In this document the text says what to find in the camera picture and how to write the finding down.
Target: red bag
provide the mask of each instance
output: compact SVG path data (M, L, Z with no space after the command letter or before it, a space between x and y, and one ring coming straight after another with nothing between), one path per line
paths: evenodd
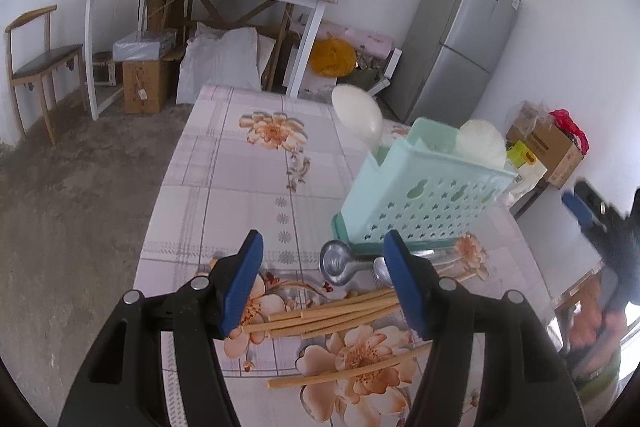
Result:
M582 155L586 155L589 151L589 141L587 140L587 135L583 133L582 129L580 129L572 118L569 116L569 111L566 109L558 109L549 113L552 117L556 119L556 125L564 130L568 131L574 136L578 137L580 140L580 152Z

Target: chair backrest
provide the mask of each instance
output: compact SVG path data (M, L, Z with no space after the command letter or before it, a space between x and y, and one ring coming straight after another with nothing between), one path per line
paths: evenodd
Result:
M49 51L51 49L51 12L57 9L58 5L53 4L52 6L46 6L44 8L39 8L37 10L31 10L30 12L23 13L4 29L4 32L6 33L6 69L9 75L9 80L14 77L14 66L12 63L13 60L11 49L12 30L19 28L20 26L24 26L26 23L29 23L44 15L46 17L44 25L44 48L46 51Z
M51 12L58 9L58 5L54 4L53 6L47 6L44 8L39 8L37 10L31 10L30 12L23 13L20 15L15 21L9 24L5 29L5 33L11 33L12 30L19 28L20 26L24 26L26 23L37 19L38 17L42 17L43 15L50 14Z

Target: metal bolt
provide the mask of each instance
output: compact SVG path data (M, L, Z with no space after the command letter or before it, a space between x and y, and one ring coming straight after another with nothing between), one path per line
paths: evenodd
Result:
M440 282L438 284L440 285L440 288L447 292L451 292L456 289L456 282L453 279L449 279L448 277L440 279Z
M191 279L191 287L194 290L204 290L204 288L206 288L207 286L209 286L209 278L204 277L204 275L200 275L195 279Z
M138 290L129 290L122 298L125 304L133 304L134 302L138 302L139 299L140 292Z
M516 290L509 290L507 292L507 298L516 304L521 304L522 302L524 302L524 297L522 296L522 293L516 291Z

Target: refrigerator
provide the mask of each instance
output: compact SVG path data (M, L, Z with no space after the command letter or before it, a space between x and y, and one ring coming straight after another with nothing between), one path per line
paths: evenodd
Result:
M509 40L522 0L421 0L383 98L412 124L467 121Z

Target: plastic utensil holder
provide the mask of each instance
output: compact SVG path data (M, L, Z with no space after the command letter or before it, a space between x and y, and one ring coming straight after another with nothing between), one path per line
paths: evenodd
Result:
M457 133L418 118L406 138L368 153L332 220L334 237L373 253L396 229L412 251L452 247L516 176L455 156Z

